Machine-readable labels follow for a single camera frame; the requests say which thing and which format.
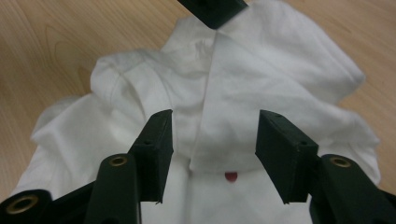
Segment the black plastic part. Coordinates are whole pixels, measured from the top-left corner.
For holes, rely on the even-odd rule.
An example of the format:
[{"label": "black plastic part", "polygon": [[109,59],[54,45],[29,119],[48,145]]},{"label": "black plastic part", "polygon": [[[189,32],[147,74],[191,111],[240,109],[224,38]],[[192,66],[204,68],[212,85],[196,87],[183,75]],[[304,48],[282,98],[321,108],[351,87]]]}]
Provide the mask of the black plastic part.
[{"label": "black plastic part", "polygon": [[134,156],[110,156],[101,163],[84,223],[141,223],[138,197]]},{"label": "black plastic part", "polygon": [[260,112],[256,155],[283,203],[306,202],[318,145],[285,117]]},{"label": "black plastic part", "polygon": [[0,223],[47,223],[46,210],[51,203],[48,191],[26,190],[0,204]]},{"label": "black plastic part", "polygon": [[164,110],[150,117],[128,152],[136,160],[140,202],[163,202],[173,151],[172,110]]},{"label": "black plastic part", "polygon": [[396,210],[356,162],[325,155],[318,167],[318,179],[337,224],[396,223]]},{"label": "black plastic part", "polygon": [[94,182],[55,200],[48,210],[49,223],[79,224],[84,222]]},{"label": "black plastic part", "polygon": [[218,29],[248,5],[242,0],[178,0],[211,29]]}]

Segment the red stain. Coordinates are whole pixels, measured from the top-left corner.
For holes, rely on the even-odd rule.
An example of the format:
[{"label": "red stain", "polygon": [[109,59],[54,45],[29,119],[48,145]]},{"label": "red stain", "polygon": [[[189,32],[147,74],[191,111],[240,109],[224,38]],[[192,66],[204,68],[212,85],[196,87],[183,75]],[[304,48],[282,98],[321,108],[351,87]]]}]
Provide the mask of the red stain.
[{"label": "red stain", "polygon": [[228,182],[233,183],[238,178],[238,173],[237,172],[227,172],[227,173],[225,173],[225,178],[228,180]]}]

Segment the screw hole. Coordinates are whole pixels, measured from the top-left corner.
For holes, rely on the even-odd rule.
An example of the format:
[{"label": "screw hole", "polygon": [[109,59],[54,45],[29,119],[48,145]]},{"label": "screw hole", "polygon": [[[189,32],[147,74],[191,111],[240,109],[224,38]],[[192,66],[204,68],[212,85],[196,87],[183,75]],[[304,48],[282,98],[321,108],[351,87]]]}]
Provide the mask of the screw hole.
[{"label": "screw hole", "polygon": [[339,157],[331,157],[330,161],[332,162],[332,164],[343,168],[347,168],[351,166],[349,161]]},{"label": "screw hole", "polygon": [[11,215],[20,214],[31,209],[37,203],[38,203],[38,197],[35,196],[34,194],[24,195],[19,199],[15,200],[7,207],[7,213]]},{"label": "screw hole", "polygon": [[121,165],[125,164],[127,161],[128,161],[128,159],[126,159],[126,157],[119,156],[119,157],[111,159],[109,163],[112,166],[121,166]]}]

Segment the wood grain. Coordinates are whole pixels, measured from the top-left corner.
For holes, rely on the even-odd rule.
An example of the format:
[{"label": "wood grain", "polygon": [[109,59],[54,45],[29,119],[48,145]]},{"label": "wood grain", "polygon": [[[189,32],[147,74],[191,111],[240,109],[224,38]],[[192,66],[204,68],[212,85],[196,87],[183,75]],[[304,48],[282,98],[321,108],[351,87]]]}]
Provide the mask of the wood grain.
[{"label": "wood grain", "polygon": [[[288,2],[316,21],[367,75],[341,106],[360,113],[381,138],[381,188],[396,193],[396,2]],[[35,152],[30,134],[46,107],[90,92],[99,57],[158,49],[177,18],[187,15],[176,0],[0,1],[0,201]]]}]

